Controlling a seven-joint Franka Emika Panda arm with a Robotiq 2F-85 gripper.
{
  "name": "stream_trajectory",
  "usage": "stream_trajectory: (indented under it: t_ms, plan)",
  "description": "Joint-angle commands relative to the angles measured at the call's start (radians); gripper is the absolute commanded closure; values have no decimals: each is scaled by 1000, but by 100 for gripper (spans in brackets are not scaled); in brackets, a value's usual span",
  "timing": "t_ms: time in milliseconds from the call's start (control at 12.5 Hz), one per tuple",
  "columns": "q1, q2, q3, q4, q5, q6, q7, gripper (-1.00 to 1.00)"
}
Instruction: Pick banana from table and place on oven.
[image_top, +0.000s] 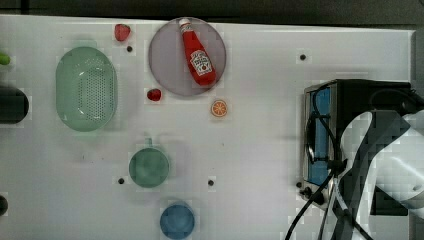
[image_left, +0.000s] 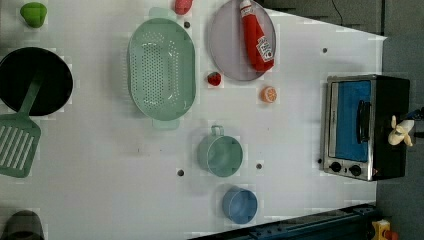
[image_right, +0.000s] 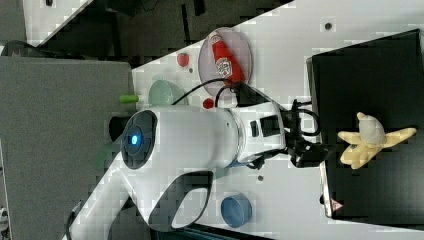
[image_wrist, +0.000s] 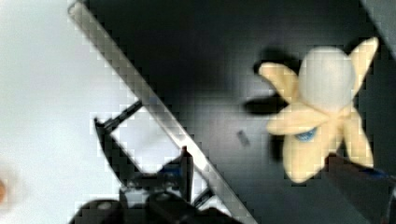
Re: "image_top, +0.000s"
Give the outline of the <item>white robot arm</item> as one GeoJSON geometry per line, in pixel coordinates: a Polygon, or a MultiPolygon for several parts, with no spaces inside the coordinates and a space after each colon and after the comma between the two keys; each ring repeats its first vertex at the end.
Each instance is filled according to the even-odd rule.
{"type": "Polygon", "coordinates": [[[332,183],[322,240],[408,240],[407,217],[372,209],[399,205],[423,216],[423,113],[362,113],[341,146],[347,168],[332,183]]]}

